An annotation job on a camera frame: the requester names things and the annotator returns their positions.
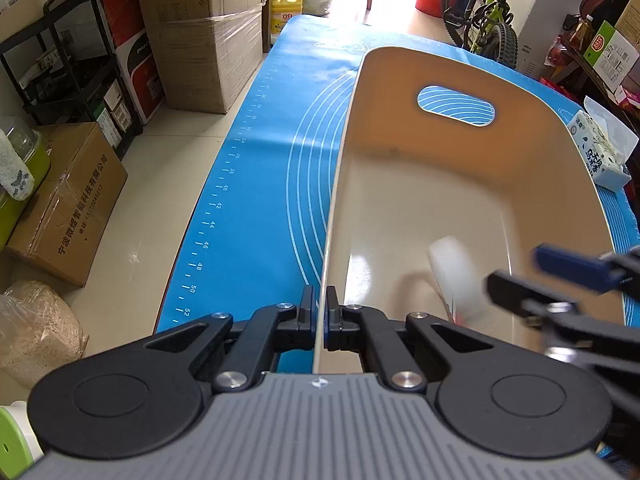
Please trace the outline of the white rounded plastic object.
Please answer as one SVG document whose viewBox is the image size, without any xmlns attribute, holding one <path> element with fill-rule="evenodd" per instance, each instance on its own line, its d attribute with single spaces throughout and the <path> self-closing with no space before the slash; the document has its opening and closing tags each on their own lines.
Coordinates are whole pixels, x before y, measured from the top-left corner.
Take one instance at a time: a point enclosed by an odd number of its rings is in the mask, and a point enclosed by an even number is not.
<svg viewBox="0 0 640 480">
<path fill-rule="evenodd" d="M 432 243 L 427 249 L 439 295 L 449 317 L 457 324 L 478 322 L 486 313 L 486 299 L 480 272 L 465 246 L 453 236 Z"/>
</svg>

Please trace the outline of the beige plastic storage bin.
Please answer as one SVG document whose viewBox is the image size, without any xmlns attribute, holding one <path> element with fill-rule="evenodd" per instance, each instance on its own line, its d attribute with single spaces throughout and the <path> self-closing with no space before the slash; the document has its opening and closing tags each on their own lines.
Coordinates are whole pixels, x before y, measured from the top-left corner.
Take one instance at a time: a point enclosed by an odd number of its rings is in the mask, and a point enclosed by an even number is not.
<svg viewBox="0 0 640 480">
<path fill-rule="evenodd" d="M 456 238 L 478 274 L 506 270 L 623 323 L 597 295 L 537 270 L 540 244 L 614 248 L 597 189 L 559 115 L 527 90 L 451 58 L 376 48 L 361 63 L 334 179 L 322 284 L 389 318 L 447 309 L 428 260 Z"/>
</svg>

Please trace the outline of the blue silicone measuring mat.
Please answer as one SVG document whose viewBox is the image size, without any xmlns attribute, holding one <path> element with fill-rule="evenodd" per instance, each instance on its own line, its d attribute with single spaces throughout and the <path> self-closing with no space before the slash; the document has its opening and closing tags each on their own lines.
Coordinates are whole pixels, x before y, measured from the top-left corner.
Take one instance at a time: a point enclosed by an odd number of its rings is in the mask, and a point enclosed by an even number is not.
<svg viewBox="0 0 640 480">
<path fill-rule="evenodd" d="M 238 320 L 294 300 L 321 278 L 338 146 L 357 70 L 376 47 L 403 47 L 487 70 L 533 92 L 563 120 L 576 105 L 530 78 L 449 44 L 303 16 L 285 27 L 213 163 L 171 270 L 156 327 L 215 312 Z"/>
</svg>

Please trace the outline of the patterned tissue box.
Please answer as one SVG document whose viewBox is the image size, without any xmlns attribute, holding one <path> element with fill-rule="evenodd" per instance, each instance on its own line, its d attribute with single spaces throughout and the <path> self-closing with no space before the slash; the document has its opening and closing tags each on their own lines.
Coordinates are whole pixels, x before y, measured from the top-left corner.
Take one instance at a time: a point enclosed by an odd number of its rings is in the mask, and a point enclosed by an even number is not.
<svg viewBox="0 0 640 480">
<path fill-rule="evenodd" d="M 594 184 L 617 192 L 631 181 L 626 162 L 639 138 L 609 110 L 586 96 L 567 129 Z"/>
</svg>

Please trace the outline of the bag of grain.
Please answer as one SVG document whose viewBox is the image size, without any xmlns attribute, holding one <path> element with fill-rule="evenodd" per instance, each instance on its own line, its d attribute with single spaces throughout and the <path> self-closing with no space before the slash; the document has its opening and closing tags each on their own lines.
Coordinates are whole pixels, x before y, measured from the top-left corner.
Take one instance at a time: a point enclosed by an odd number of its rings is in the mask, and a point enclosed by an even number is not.
<svg viewBox="0 0 640 480">
<path fill-rule="evenodd" d="M 1 370 L 30 389 L 44 376 L 82 358 L 88 336 L 49 285 L 18 281 L 1 295 Z"/>
</svg>

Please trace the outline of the printed cardboard box on floor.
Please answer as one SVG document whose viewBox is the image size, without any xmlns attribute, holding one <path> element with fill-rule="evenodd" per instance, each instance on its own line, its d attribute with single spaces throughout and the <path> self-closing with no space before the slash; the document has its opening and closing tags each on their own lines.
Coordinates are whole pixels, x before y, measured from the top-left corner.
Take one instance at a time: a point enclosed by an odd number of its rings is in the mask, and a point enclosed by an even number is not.
<svg viewBox="0 0 640 480">
<path fill-rule="evenodd" d="M 85 286 L 127 171 L 95 122 L 44 127 L 50 168 L 6 249 L 24 263 Z"/>
</svg>

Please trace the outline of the green white gift box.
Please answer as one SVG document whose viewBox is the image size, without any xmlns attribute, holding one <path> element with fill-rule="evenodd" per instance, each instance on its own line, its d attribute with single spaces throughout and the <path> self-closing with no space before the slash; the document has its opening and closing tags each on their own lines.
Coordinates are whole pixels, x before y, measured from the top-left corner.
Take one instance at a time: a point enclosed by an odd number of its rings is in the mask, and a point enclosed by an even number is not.
<svg viewBox="0 0 640 480">
<path fill-rule="evenodd" d="M 638 61 L 637 49 L 609 22 L 594 34 L 584 58 L 611 92 L 622 84 Z"/>
</svg>

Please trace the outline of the green white container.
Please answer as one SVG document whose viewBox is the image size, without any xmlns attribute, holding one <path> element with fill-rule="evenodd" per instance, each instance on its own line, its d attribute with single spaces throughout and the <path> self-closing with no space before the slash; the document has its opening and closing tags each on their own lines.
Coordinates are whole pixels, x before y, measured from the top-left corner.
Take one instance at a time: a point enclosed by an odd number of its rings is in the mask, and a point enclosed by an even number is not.
<svg viewBox="0 0 640 480">
<path fill-rule="evenodd" d="M 2 479 L 15 479 L 43 456 L 27 416 L 27 403 L 0 408 L 0 469 Z"/>
</svg>

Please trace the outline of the white grey cabinet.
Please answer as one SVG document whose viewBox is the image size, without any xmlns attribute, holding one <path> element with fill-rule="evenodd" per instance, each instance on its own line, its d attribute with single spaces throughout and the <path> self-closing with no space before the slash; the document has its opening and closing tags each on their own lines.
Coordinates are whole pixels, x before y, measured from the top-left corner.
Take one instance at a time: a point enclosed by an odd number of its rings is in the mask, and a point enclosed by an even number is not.
<svg viewBox="0 0 640 480">
<path fill-rule="evenodd" d="M 516 70 L 537 80 L 544 60 L 567 14 L 576 14 L 582 0 L 509 0 L 518 35 Z"/>
</svg>

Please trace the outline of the green children's bicycle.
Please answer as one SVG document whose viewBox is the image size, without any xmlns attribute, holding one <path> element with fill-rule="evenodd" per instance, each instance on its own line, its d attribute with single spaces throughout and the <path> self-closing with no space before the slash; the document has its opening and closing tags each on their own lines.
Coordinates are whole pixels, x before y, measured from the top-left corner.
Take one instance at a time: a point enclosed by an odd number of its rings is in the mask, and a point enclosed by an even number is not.
<svg viewBox="0 0 640 480">
<path fill-rule="evenodd" d="M 518 35 L 508 0 L 440 0 L 454 44 L 506 67 L 518 64 Z"/>
</svg>

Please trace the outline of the red white appliance box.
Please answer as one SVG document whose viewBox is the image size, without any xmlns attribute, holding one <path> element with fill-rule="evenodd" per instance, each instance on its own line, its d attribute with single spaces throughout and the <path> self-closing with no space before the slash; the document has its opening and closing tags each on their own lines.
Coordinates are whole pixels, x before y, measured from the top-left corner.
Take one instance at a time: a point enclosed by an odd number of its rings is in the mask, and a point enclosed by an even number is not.
<svg viewBox="0 0 640 480">
<path fill-rule="evenodd" d="M 165 101 L 139 0 L 102 0 L 117 62 L 134 101 L 140 122 L 146 125 Z"/>
</svg>

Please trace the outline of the large wrapped cardboard box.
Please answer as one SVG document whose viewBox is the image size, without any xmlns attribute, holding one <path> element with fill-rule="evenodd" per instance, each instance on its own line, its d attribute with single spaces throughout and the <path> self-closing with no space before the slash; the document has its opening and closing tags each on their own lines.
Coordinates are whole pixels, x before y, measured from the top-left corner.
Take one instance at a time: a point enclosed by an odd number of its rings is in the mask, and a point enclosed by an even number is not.
<svg viewBox="0 0 640 480">
<path fill-rule="evenodd" d="M 167 104 L 226 114 L 262 62 L 262 5 L 146 28 Z"/>
</svg>

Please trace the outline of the black metal rack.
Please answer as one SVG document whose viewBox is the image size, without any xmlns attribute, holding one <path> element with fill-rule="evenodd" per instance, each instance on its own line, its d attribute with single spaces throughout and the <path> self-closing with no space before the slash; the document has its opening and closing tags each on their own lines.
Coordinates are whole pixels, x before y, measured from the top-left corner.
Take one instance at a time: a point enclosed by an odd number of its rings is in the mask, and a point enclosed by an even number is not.
<svg viewBox="0 0 640 480">
<path fill-rule="evenodd" d="M 100 0 L 20 0 L 1 14 L 1 65 L 39 127 L 95 122 L 122 157 L 143 127 Z"/>
</svg>

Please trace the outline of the yellow oil jug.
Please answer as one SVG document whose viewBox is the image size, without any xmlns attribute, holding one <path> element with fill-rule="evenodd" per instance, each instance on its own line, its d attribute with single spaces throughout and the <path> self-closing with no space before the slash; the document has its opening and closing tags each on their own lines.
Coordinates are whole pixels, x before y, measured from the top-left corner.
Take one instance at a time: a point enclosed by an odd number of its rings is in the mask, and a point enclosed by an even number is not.
<svg viewBox="0 0 640 480">
<path fill-rule="evenodd" d="M 304 0 L 271 0 L 270 39 L 274 44 L 286 23 L 303 13 Z"/>
</svg>

